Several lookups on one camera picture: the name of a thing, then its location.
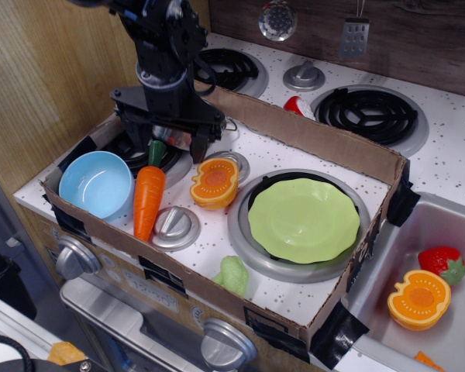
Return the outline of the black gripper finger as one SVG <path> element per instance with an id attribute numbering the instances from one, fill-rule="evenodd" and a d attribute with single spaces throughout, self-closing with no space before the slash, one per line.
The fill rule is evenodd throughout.
<path id="1" fill-rule="evenodd" d="M 152 140 L 153 127 L 149 123 L 130 118 L 123 119 L 123 122 L 134 147 L 142 152 L 148 151 L 149 143 Z"/>
<path id="2" fill-rule="evenodd" d="M 209 135 L 206 131 L 198 131 L 191 137 L 191 157 L 194 164 L 199 164 L 205 159 L 208 150 Z"/>

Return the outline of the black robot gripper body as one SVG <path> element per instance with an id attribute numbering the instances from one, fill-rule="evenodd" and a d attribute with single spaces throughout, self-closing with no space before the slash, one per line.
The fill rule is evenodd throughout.
<path id="1" fill-rule="evenodd" d="M 225 115 L 194 92 L 188 81 L 150 88 L 144 84 L 115 88 L 110 93 L 116 115 L 190 133 L 206 131 L 209 141 L 222 138 Z"/>

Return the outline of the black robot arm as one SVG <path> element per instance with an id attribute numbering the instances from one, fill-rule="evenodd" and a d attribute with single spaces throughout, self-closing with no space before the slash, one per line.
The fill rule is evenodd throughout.
<path id="1" fill-rule="evenodd" d="M 204 100 L 216 87 L 212 69 L 208 88 L 195 88 L 196 66 L 208 45 L 207 30 L 188 1 L 77 1 L 84 8 L 106 7 L 117 15 L 134 42 L 139 85 L 116 88 L 110 96 L 115 113 L 134 145 L 144 148 L 152 138 L 178 147 L 172 134 L 184 134 L 184 149 L 200 163 L 210 143 L 222 138 L 226 119 Z"/>

